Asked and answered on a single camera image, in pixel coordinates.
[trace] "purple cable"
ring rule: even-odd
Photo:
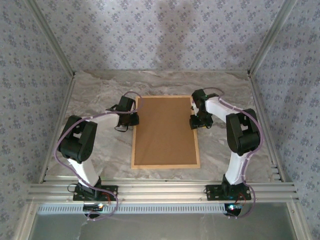
[[[240,113],[244,114],[245,116],[247,116],[250,120],[253,121],[253,123],[256,125],[256,127],[258,128],[259,133],[260,133],[260,143],[259,143],[258,147],[257,147],[255,150],[253,150],[253,151],[251,151],[251,152],[248,153],[248,155],[246,156],[246,158],[245,158],[245,160],[244,160],[243,166],[242,166],[242,168],[241,168],[241,180],[242,180],[243,184],[244,184],[245,186],[247,186],[247,187],[251,190],[252,195],[253,195],[253,203],[252,203],[252,206],[251,206],[251,208],[249,209],[249,211],[247,211],[245,214],[243,214],[243,215],[241,215],[241,216],[234,216],[236,219],[244,218],[244,217],[249,216],[249,215],[252,213],[252,211],[253,211],[253,209],[255,208],[255,205],[256,205],[256,193],[255,193],[255,190],[253,189],[253,187],[252,187],[251,185],[247,184],[247,182],[246,182],[246,180],[245,180],[246,167],[247,167],[247,165],[248,165],[249,159],[250,159],[257,151],[259,151],[259,150],[262,148],[262,145],[263,145],[263,143],[264,143],[264,132],[263,132],[261,126],[259,125],[258,121],[257,121],[253,116],[251,116],[249,113],[243,111],[243,110],[240,109],[240,108],[237,108],[237,107],[235,107],[235,106],[232,106],[231,104],[227,103],[226,101],[224,101],[224,100],[221,98],[223,95],[225,95],[225,92],[224,92],[223,90],[221,90],[220,88],[217,88],[217,87],[206,87],[206,88],[204,88],[204,90],[206,90],[206,89],[216,89],[216,90],[222,92],[222,94],[218,97],[218,102],[221,103],[223,106],[225,106],[225,107],[228,108],[228,109],[235,110],[235,111],[240,112]]]
[[[67,131],[65,131],[65,133],[59,138],[58,142],[56,143],[56,146],[54,147],[53,149],[53,156],[54,156],[54,159],[62,166],[66,167],[67,169],[69,169],[71,172],[73,172],[74,175],[77,176],[77,178],[79,180],[81,180],[85,185],[87,185],[89,188],[93,189],[93,190],[96,190],[96,191],[100,191],[100,192],[104,192],[104,193],[107,193],[107,194],[110,194],[114,197],[115,201],[116,201],[116,204],[115,204],[115,207],[114,209],[112,210],[112,212],[110,212],[109,214],[107,214],[106,216],[104,217],[100,217],[100,218],[93,218],[91,219],[89,216],[93,213],[95,214],[99,214],[99,212],[95,212],[95,211],[92,211],[90,212],[88,215],[87,215],[87,220],[91,220],[91,221],[100,221],[100,220],[103,220],[103,219],[106,219],[110,216],[112,216],[118,209],[118,205],[119,205],[119,200],[118,200],[118,197],[117,195],[115,195],[112,191],[108,191],[108,190],[105,190],[105,189],[102,189],[102,188],[98,188],[98,187],[94,187],[92,185],[90,185],[88,182],[86,182],[80,175],[77,174],[77,172],[70,166],[68,166],[67,164],[63,163],[62,161],[60,161],[60,159],[58,158],[57,156],[57,151],[58,151],[58,147],[59,145],[61,144],[62,140],[67,136],[68,133],[70,133],[70,131],[75,127],[77,126],[79,123],[82,123],[86,120],[91,120],[91,119],[96,119],[96,118],[99,118],[99,117],[102,117],[102,116],[105,116],[105,115],[108,115],[108,114],[132,114],[132,113],[135,113],[137,112],[139,109],[141,109],[143,107],[143,104],[144,104],[144,100],[142,98],[142,96],[135,92],[135,91],[127,91],[123,96],[127,95],[127,94],[136,94],[137,96],[139,96],[141,98],[141,105],[137,108],[137,109],[134,109],[132,111],[108,111],[108,112],[103,112],[103,113],[99,113],[97,115],[94,115],[94,116],[88,116],[88,117],[84,117],[82,119],[80,119],[79,121],[75,122],[71,127],[69,127],[69,129]]]

